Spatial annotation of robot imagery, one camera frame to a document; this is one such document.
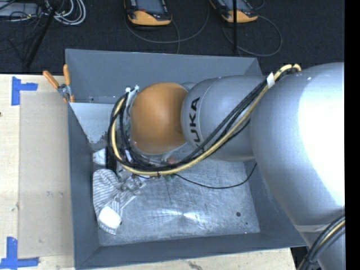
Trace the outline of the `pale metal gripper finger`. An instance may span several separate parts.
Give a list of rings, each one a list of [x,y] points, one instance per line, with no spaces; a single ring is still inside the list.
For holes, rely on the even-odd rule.
[[[145,181],[139,177],[130,177],[127,180],[127,189],[131,192],[139,192],[145,185]]]

